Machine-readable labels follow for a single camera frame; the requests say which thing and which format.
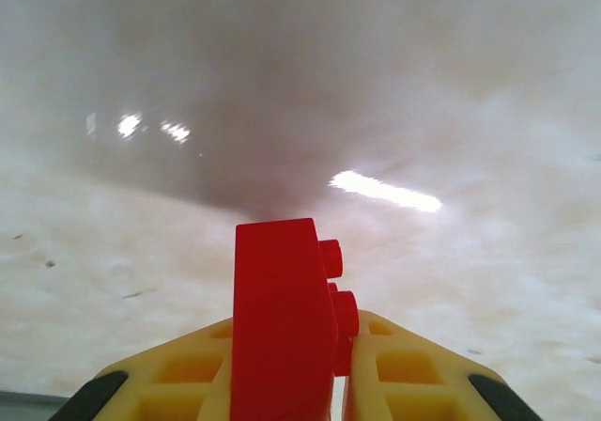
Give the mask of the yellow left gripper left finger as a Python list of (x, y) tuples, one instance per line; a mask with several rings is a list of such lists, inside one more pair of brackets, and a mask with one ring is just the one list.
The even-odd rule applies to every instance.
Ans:
[(55, 420), (228, 420), (232, 320), (120, 360), (82, 386)]

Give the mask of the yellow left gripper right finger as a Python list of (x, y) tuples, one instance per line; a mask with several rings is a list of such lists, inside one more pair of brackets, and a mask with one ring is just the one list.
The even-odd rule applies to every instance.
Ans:
[(343, 418), (354, 421), (540, 421), (492, 369), (361, 310)]

